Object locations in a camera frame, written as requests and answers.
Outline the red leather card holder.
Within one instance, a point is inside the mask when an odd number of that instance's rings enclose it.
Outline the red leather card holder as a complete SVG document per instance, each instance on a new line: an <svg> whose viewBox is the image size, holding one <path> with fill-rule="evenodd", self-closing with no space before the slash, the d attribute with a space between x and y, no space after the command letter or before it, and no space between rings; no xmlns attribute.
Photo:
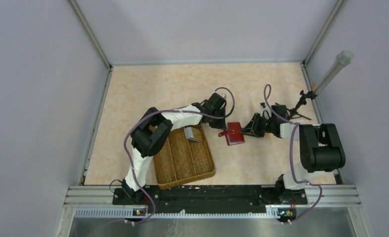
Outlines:
<svg viewBox="0 0 389 237"><path fill-rule="evenodd" d="M228 122L226 129L218 134L219 137L225 137L228 146L245 143L244 135L241 133L240 122Z"/></svg>

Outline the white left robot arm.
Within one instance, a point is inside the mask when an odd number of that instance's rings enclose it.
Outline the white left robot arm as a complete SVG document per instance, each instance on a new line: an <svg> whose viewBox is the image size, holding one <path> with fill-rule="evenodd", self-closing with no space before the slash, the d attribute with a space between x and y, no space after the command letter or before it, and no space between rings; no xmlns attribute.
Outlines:
<svg viewBox="0 0 389 237"><path fill-rule="evenodd" d="M214 91L209 99L179 109L149 108L130 129L123 142L130 161L128 174L122 180L125 199L131 204L141 202L142 189L153 156L163 148L172 131L201 124L224 129L226 105L226 95Z"/></svg>

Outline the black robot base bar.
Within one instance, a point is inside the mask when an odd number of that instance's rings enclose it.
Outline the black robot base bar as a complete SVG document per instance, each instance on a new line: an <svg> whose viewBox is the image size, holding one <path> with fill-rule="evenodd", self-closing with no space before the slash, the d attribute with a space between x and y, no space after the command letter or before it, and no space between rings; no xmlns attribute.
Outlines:
<svg viewBox="0 0 389 237"><path fill-rule="evenodd" d="M307 198L304 190L288 191L278 185L199 185L166 190L153 185L133 194L116 188L112 203L139 205L158 214L247 214L265 213L272 204L305 205Z"/></svg>

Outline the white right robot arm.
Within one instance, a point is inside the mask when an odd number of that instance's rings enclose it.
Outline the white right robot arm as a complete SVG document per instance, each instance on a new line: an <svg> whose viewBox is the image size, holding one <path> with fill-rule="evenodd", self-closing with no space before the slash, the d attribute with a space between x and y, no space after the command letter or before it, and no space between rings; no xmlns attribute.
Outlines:
<svg viewBox="0 0 389 237"><path fill-rule="evenodd" d="M263 191L261 199L265 204L297 200L314 179L344 167L346 156L334 124L298 124L292 121L296 109L280 104L263 108L240 133L253 137L270 133L290 140L290 171L279 176L274 188Z"/></svg>

